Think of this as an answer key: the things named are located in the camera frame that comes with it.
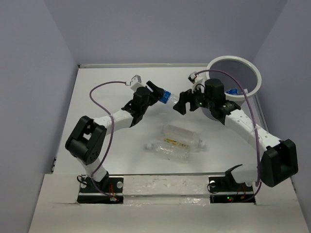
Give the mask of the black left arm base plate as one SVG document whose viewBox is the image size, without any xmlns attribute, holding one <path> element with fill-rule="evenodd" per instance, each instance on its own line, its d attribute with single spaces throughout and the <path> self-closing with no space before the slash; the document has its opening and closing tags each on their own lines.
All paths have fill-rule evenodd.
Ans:
<svg viewBox="0 0 311 233">
<path fill-rule="evenodd" d="M 122 204 L 123 176 L 110 176 L 107 185 L 99 191 L 86 175 L 78 175 L 79 192 L 77 202 L 80 204 Z"/>
</svg>

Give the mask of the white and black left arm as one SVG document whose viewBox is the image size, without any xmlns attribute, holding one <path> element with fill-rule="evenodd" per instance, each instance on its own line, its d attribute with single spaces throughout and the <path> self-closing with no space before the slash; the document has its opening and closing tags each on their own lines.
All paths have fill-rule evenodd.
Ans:
<svg viewBox="0 0 311 233">
<path fill-rule="evenodd" d="M 108 185 L 109 173 L 103 167 L 103 162 L 110 150 L 114 132 L 137 125 L 148 107 L 165 94 L 164 89 L 151 81 L 145 86 L 138 83 L 134 89 L 133 98 L 116 113 L 107 111 L 107 116 L 97 119 L 81 117 L 65 143 L 66 150 L 82 164 L 91 179 L 90 185 L 98 192 L 103 192 Z M 100 160 L 106 135 L 110 135 L 107 152 Z"/>
</svg>

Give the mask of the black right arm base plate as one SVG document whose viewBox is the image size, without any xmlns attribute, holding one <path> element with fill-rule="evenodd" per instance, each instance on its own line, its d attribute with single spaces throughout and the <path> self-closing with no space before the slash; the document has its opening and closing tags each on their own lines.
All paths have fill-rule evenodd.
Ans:
<svg viewBox="0 0 311 233">
<path fill-rule="evenodd" d="M 210 193 L 211 204 L 225 204 L 244 202 L 255 203 L 253 187 L 228 181 L 225 176 L 212 176 L 208 178 L 207 191 Z"/>
</svg>

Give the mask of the large clear yellow label bottle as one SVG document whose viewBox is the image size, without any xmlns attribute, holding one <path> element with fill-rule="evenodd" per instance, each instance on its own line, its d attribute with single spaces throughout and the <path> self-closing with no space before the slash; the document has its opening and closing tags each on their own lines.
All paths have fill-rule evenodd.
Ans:
<svg viewBox="0 0 311 233">
<path fill-rule="evenodd" d="M 199 151 L 206 148 L 205 141 L 198 133 L 170 124 L 162 126 L 158 138 L 187 150 Z"/>
</svg>

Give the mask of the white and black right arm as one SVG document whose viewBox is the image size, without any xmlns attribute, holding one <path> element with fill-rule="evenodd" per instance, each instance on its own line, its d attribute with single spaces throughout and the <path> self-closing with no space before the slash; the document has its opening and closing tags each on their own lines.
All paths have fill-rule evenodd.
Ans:
<svg viewBox="0 0 311 233">
<path fill-rule="evenodd" d="M 241 183 L 252 182 L 263 182 L 268 187 L 274 187 L 298 172 L 295 143 L 270 134 L 248 117 L 237 103 L 227 100 L 224 85 L 219 79 L 196 83 L 193 89 L 181 92 L 173 109 L 185 115 L 187 103 L 191 112 L 198 108 L 209 109 L 213 118 L 256 150 L 255 164 L 240 164 L 227 170 L 224 185 L 228 190 L 237 189 Z"/>
</svg>

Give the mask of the blue label bottle sideways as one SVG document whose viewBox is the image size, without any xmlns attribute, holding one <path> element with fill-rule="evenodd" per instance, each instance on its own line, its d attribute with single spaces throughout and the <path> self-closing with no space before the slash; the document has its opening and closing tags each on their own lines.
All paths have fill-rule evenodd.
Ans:
<svg viewBox="0 0 311 233">
<path fill-rule="evenodd" d="M 179 97 L 167 90 L 164 90 L 163 96 L 159 99 L 159 101 L 163 104 L 173 106 L 179 101 Z"/>
</svg>

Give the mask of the clear crushed bottle white cap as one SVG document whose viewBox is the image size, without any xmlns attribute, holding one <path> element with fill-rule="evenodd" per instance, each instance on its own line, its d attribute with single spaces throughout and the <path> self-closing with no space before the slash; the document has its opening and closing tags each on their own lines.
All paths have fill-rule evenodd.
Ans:
<svg viewBox="0 0 311 233">
<path fill-rule="evenodd" d="M 148 151 L 152 151 L 153 153 L 164 156 L 167 159 L 178 159 L 178 160 L 186 160 L 189 155 L 189 151 L 187 149 L 166 143 L 166 142 L 154 142 L 147 143 L 145 145 L 145 149 Z"/>
</svg>

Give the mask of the blue label Chinese text bottle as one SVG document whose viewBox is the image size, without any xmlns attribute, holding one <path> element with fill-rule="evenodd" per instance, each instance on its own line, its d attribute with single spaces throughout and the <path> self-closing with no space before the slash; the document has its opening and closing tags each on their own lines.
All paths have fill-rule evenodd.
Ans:
<svg viewBox="0 0 311 233">
<path fill-rule="evenodd" d="M 236 88 L 227 90 L 226 93 L 230 94 L 230 95 L 238 95 L 239 94 L 239 92 Z"/>
</svg>

